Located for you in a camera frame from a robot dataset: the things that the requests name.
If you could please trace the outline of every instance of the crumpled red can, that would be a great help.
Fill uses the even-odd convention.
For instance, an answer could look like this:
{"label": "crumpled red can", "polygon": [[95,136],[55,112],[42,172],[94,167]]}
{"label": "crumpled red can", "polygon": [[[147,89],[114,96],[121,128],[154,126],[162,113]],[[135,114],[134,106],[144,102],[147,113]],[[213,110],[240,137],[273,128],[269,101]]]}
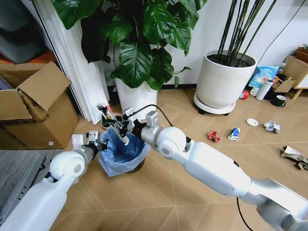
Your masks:
{"label": "crumpled red can", "polygon": [[217,136],[217,132],[216,131],[211,131],[208,135],[207,135],[207,138],[209,140],[212,140],[214,142],[219,142],[221,140],[221,138],[219,138]]}

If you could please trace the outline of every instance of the white curtain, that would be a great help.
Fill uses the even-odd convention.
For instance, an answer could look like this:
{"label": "white curtain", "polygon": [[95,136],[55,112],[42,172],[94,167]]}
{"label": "white curtain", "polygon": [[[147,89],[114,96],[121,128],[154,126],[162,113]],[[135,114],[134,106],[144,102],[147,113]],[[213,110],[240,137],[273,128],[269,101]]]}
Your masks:
{"label": "white curtain", "polygon": [[71,87],[84,117],[97,124],[101,114],[96,105],[106,104],[109,100],[103,64],[89,64],[85,59],[81,49],[80,23],[66,30],[50,0],[35,1],[35,6],[58,61],[72,81]]}

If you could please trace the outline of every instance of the blue trash bag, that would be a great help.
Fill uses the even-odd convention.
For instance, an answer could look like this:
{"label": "blue trash bag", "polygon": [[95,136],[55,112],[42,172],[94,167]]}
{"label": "blue trash bag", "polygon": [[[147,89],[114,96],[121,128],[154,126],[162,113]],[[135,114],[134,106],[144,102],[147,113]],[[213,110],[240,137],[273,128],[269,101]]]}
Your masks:
{"label": "blue trash bag", "polygon": [[109,140],[107,150],[101,151],[98,160],[109,177],[133,170],[140,164],[150,150],[150,145],[128,134],[129,143],[124,145],[116,132],[110,128],[101,136],[101,141]]}

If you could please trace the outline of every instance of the mug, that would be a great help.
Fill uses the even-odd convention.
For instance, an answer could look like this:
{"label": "mug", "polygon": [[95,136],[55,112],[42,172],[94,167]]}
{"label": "mug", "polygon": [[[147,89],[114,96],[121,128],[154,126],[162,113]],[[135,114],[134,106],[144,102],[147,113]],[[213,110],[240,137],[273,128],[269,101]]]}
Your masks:
{"label": "mug", "polygon": [[259,88],[252,88],[249,94],[251,94],[252,96],[256,96],[259,90],[260,90]]}
{"label": "mug", "polygon": [[271,104],[277,107],[284,107],[286,102],[286,98],[282,95],[277,95],[272,101],[270,101]]}

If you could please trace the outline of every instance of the cable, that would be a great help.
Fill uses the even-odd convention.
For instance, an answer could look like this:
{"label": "cable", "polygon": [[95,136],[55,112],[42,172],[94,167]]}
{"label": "cable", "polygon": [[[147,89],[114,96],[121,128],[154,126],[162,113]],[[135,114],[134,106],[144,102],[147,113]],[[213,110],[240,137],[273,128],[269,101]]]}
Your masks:
{"label": "cable", "polygon": [[138,112],[140,112],[140,111],[142,111],[143,109],[145,109],[145,108],[147,108],[147,107],[150,107],[150,106],[153,106],[153,107],[158,108],[158,109],[160,110],[160,112],[164,115],[164,117],[166,118],[166,120],[168,121],[168,123],[170,124],[170,126],[173,127],[172,123],[170,122],[170,120],[168,119],[168,117],[165,115],[165,113],[163,112],[163,110],[160,109],[160,107],[157,106],[157,105],[155,105],[155,104],[149,104],[149,105],[144,106],[143,108],[139,109],[138,111],[134,112],[133,114],[130,114],[130,115],[128,116],[128,118],[130,118],[131,116],[136,115]]}
{"label": "cable", "polygon": [[288,21],[287,25],[285,25],[285,27],[281,30],[281,32],[274,38],[274,40],[270,43],[270,45],[266,48],[266,50],[264,51],[263,55],[261,56],[259,62],[262,60],[262,58],[264,57],[265,53],[268,51],[269,47],[274,43],[274,41],[279,37],[279,35],[284,31],[284,29],[286,29],[286,27],[290,24],[290,22],[292,21],[292,19],[295,17],[295,15],[297,14],[297,12],[300,10],[300,8],[303,6],[303,4],[305,3],[306,0],[303,0],[302,4],[300,4],[299,8],[297,9],[297,11],[295,12],[295,14],[292,16],[292,18]]}
{"label": "cable", "polygon": [[254,231],[253,229],[251,229],[251,228],[249,227],[249,225],[246,223],[246,221],[245,221],[245,219],[244,219],[244,217],[243,217],[243,215],[242,215],[242,212],[241,212],[241,209],[240,209],[240,204],[239,204],[239,198],[238,198],[238,197],[236,197],[236,203],[237,203],[237,208],[238,208],[238,210],[239,210],[240,216],[241,216],[241,218],[242,218],[244,224],[246,225],[246,227],[247,227],[250,231]]}

